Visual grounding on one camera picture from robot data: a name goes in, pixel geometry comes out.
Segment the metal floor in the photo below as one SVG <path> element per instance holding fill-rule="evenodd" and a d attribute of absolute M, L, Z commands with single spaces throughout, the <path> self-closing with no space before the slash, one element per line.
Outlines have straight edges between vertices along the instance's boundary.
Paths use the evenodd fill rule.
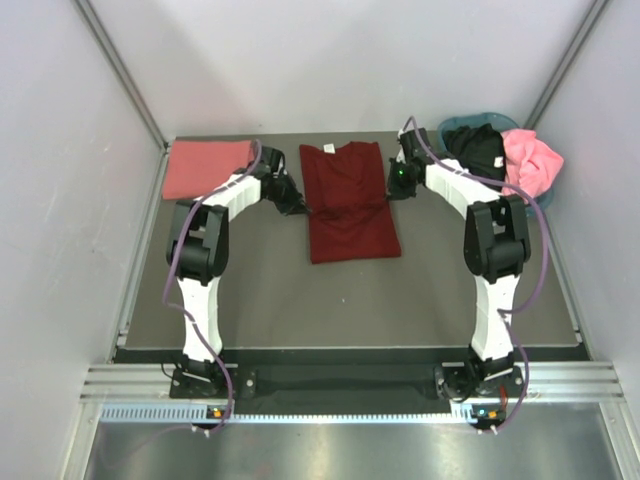
<path fill-rule="evenodd" d="M 395 132 L 264 135 L 284 151 L 299 188 L 298 146 L 377 141 L 395 156 Z M 307 219 L 283 217 L 261 202 L 231 223 L 231 254 L 219 292 L 219 322 L 228 348 L 435 347 L 468 345 L 475 324 L 475 285 L 462 256 L 464 221 L 426 189 L 392 203 L 403 255 L 312 266 Z M 182 348 L 184 322 L 161 305 L 172 202 L 160 202 L 129 328 L 128 349 Z M 516 295 L 533 290 L 540 232 L 530 222 L 531 260 Z M 177 285 L 172 300 L 181 302 Z M 577 344 L 553 265 L 536 305 L 514 318 L 528 346 Z"/>
<path fill-rule="evenodd" d="M 85 478 L 388 480 L 622 478 L 597 405 L 525 405 L 497 437 L 467 425 L 229 425 L 206 440 L 166 425 L 101 424 Z"/>

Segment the cable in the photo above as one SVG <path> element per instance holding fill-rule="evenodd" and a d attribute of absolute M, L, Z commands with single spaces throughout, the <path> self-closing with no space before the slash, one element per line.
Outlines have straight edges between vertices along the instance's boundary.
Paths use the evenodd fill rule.
<path fill-rule="evenodd" d="M 164 369 L 164 363 L 160 364 L 160 370 L 162 370 L 162 373 L 164 374 L 165 377 L 167 377 L 169 380 L 173 380 L 173 377 L 169 375 Z"/>
<path fill-rule="evenodd" d="M 415 130 L 416 137 L 418 138 L 418 143 L 420 143 L 420 146 L 422 147 L 422 149 L 429 156 L 429 158 L 431 158 L 431 160 L 433 160 L 438 166 L 440 166 L 441 168 L 444 168 L 448 172 L 457 173 L 463 177 L 469 178 L 471 180 L 475 180 L 484 185 L 492 185 L 492 186 L 501 187 L 501 188 L 507 187 L 517 192 L 518 195 L 525 198 L 529 202 L 529 205 L 533 207 L 533 211 L 535 212 L 536 218 L 538 219 L 538 224 L 540 225 L 540 236 L 542 237 L 542 265 L 540 267 L 540 276 L 538 277 L 536 286 L 533 289 L 533 292 L 531 292 L 531 295 L 529 296 L 529 298 L 519 307 L 511 308 L 510 310 L 506 310 L 502 308 L 498 309 L 498 313 L 502 317 L 502 320 L 504 321 L 507 331 L 509 332 L 511 343 L 518 348 L 518 350 L 520 351 L 520 354 L 522 355 L 522 360 L 524 362 L 524 370 L 525 370 L 525 380 L 522 386 L 522 391 L 520 392 L 520 396 L 518 397 L 518 401 L 516 402 L 515 407 L 513 407 L 511 414 L 507 416 L 507 418 L 499 427 L 496 427 L 495 430 L 490 430 L 493 433 L 497 434 L 498 432 L 501 432 L 502 430 L 504 430 L 504 428 L 506 428 L 506 426 L 512 422 L 515 415 L 520 411 L 522 402 L 527 396 L 527 389 L 529 388 L 529 357 L 527 356 L 527 352 L 525 351 L 524 347 L 518 341 L 517 337 L 513 333 L 511 325 L 506 320 L 506 315 L 507 314 L 514 315 L 516 313 L 523 312 L 527 308 L 531 307 L 531 305 L 533 305 L 534 302 L 540 296 L 540 292 L 542 291 L 542 286 L 544 285 L 544 279 L 547 274 L 547 268 L 549 267 L 549 237 L 550 237 L 549 226 L 547 225 L 547 219 L 544 217 L 544 213 L 542 213 L 542 209 L 540 208 L 536 200 L 527 192 L 525 192 L 522 188 L 520 188 L 518 185 L 513 185 L 507 182 L 501 182 L 500 180 L 493 180 L 490 178 L 479 177 L 477 175 L 473 175 L 468 172 L 460 173 L 459 170 L 456 170 L 455 168 L 444 164 L 442 160 L 438 158 L 435 152 L 431 150 L 431 148 L 427 145 L 428 141 L 422 138 L 422 135 L 420 134 L 420 130 L 418 128 L 418 124 L 413 115 L 411 115 L 408 118 L 407 122 L 404 124 L 404 127 L 402 129 L 403 132 L 407 130 L 407 127 L 409 125 L 411 125 Z"/>
<path fill-rule="evenodd" d="M 507 389 L 504 388 L 504 385 L 500 385 L 500 407 L 506 412 L 508 405 L 509 395 L 507 394 Z"/>
<path fill-rule="evenodd" d="M 213 191 L 207 193 L 206 195 L 200 197 L 200 199 L 196 201 L 191 207 L 191 209 L 189 210 L 189 214 L 187 215 L 187 218 L 184 221 L 182 230 L 180 231 L 180 235 L 178 237 L 178 242 L 173 252 L 173 259 L 171 260 L 171 266 L 169 267 L 169 274 L 167 275 L 167 281 L 164 285 L 164 290 L 162 292 L 162 304 L 169 308 L 173 308 L 175 310 L 182 312 L 182 314 L 189 319 L 189 323 L 191 324 L 191 327 L 193 327 L 193 330 L 195 331 L 196 336 L 198 337 L 200 342 L 202 342 L 202 344 L 207 349 L 207 351 L 213 356 L 213 359 L 220 367 L 220 370 L 222 370 L 222 374 L 224 375 L 224 378 L 225 378 L 225 382 L 227 385 L 227 406 L 224 409 L 224 413 L 222 415 L 222 418 L 220 419 L 220 422 L 209 431 L 209 435 L 220 431 L 226 424 L 227 420 L 229 420 L 229 417 L 231 416 L 231 406 L 233 404 L 233 382 L 231 381 L 231 375 L 229 375 L 229 371 L 227 370 L 227 367 L 225 366 L 224 362 L 216 354 L 215 350 L 211 347 L 209 342 L 207 342 L 207 340 L 204 338 L 204 336 L 202 335 L 202 332 L 200 332 L 200 329 L 198 328 L 198 325 L 196 324 L 196 320 L 193 317 L 193 315 L 189 311 L 187 311 L 182 305 L 178 305 L 176 303 L 169 303 L 169 291 L 171 290 L 171 287 L 173 285 L 173 280 L 176 277 L 176 270 L 178 269 L 178 260 L 180 259 L 180 253 L 182 252 L 182 247 L 187 237 L 187 233 L 189 232 L 189 227 L 191 225 L 191 221 L 193 220 L 193 217 L 195 216 L 198 209 L 202 206 L 202 204 L 207 199 L 209 199 L 213 195 L 216 195 L 221 192 L 225 192 L 231 187 L 236 186 L 239 182 L 241 182 L 243 179 L 245 179 L 246 177 L 248 177 L 253 173 L 256 166 L 260 162 L 260 158 L 262 157 L 262 143 L 259 140 L 254 140 L 254 147 L 256 152 L 255 158 L 245 172 L 243 172 L 233 182 L 222 185 L 214 189 Z M 169 375 L 164 370 L 164 364 L 161 364 L 161 369 L 163 373 L 168 377 Z M 156 432 L 151 437 L 149 437 L 148 439 L 146 439 L 145 441 L 141 442 L 139 445 L 134 447 L 123 458 L 121 458 L 115 463 L 110 463 L 106 460 L 105 452 L 104 452 L 104 444 L 102 444 L 100 446 L 100 459 L 102 460 L 102 463 L 105 466 L 105 468 L 107 468 L 108 470 L 115 470 L 116 468 L 123 465 L 127 460 L 129 460 L 133 455 L 135 455 L 142 448 L 154 442 L 156 439 L 158 439 L 165 433 L 174 432 L 176 430 L 186 430 L 186 429 L 191 429 L 191 425 L 172 425 L 170 427 L 165 428 L 164 430 L 160 430 L 159 432 Z"/>

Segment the black cloth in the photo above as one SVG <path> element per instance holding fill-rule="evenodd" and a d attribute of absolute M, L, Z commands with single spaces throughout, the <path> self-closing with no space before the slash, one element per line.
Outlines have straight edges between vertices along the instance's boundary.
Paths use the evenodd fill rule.
<path fill-rule="evenodd" d="M 479 177 L 504 181 L 507 173 L 507 161 L 504 153 L 502 135 L 485 123 L 481 127 L 460 127 L 442 135 L 447 151 L 451 153 L 464 168 Z M 497 163 L 496 157 L 502 157 Z M 500 191 L 501 187 L 487 185 Z"/>

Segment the folded red shirt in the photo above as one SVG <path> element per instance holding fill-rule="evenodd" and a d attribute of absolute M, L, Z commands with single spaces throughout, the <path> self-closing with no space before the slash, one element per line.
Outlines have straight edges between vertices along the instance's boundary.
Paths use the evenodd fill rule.
<path fill-rule="evenodd" d="M 377 143 L 351 142 L 335 154 L 300 145 L 300 161 L 311 263 L 402 254 Z"/>
<path fill-rule="evenodd" d="M 176 140 L 171 146 L 162 198 L 196 198 L 219 187 L 253 160 L 251 142 Z"/>

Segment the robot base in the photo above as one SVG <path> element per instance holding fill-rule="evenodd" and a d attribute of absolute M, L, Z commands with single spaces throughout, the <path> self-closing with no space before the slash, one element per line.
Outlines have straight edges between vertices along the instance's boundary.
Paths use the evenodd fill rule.
<path fill-rule="evenodd" d="M 479 381 L 469 364 L 443 365 L 435 368 L 434 377 L 438 396 L 443 400 L 472 405 L 471 425 L 487 431 L 501 425 L 507 417 L 506 394 L 518 398 L 524 388 L 520 368 L 490 380 Z"/>
<path fill-rule="evenodd" d="M 176 367 L 171 379 L 170 398 L 227 397 L 224 375 L 216 363 L 197 362 L 183 355 Z"/>

